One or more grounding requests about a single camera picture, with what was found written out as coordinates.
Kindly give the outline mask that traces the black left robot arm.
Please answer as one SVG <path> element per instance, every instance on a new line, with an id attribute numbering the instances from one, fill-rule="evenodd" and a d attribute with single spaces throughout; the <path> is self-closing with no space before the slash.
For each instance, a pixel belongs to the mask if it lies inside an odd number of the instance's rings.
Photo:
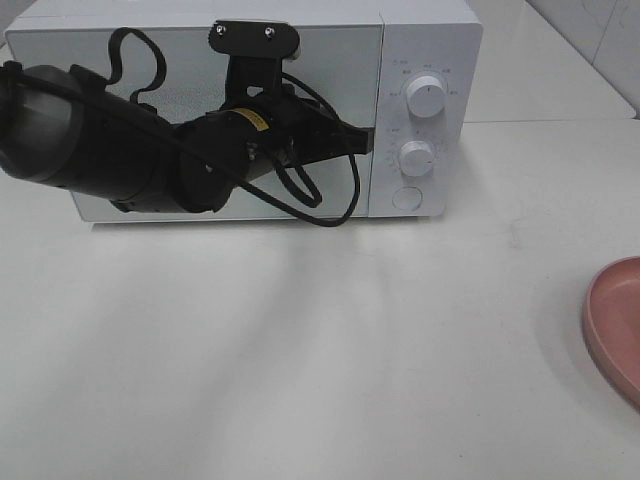
<path id="1" fill-rule="evenodd" d="M 372 149 L 372 128 L 342 121 L 313 91 L 297 95 L 294 77 L 278 94 L 234 100 L 181 124 L 108 84 L 77 65 L 6 62 L 2 170 L 124 213 L 217 212 L 242 189 L 309 220 L 322 195 L 307 167 Z"/>

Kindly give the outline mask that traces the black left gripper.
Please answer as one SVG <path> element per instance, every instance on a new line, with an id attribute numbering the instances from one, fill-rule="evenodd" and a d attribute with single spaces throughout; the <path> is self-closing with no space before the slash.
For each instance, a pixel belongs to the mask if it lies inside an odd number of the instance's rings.
<path id="1" fill-rule="evenodd" d="M 199 183 L 234 185 L 219 165 L 250 182 L 271 171 L 366 155 L 373 151 L 374 137 L 374 127 L 340 124 L 315 99 L 291 92 L 272 99 L 260 93 L 199 118 Z"/>

